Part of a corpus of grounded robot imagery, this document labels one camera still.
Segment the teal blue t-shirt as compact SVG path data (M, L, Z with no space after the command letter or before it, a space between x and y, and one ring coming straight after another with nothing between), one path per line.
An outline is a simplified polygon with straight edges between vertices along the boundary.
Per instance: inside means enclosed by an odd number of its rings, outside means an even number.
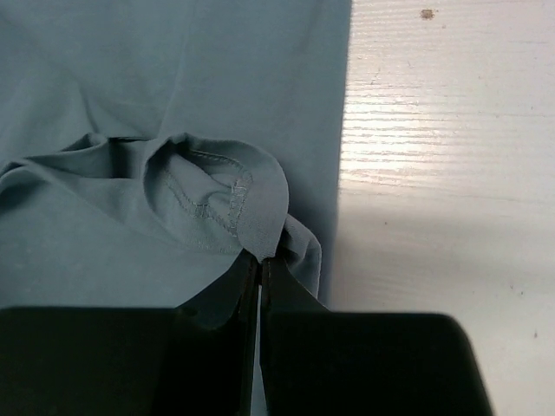
M1 304L330 288L348 1L4 1Z

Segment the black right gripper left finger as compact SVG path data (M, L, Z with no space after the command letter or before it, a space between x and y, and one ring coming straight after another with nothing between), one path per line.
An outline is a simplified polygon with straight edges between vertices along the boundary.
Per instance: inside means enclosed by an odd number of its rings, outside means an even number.
M257 273L242 252L169 309L3 309L2 414L248 414Z

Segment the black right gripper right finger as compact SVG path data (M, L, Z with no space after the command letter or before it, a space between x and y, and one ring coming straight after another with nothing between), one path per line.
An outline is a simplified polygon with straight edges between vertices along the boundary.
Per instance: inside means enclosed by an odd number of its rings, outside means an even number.
M489 415L471 344L441 314L326 309L282 260L261 272L271 415Z

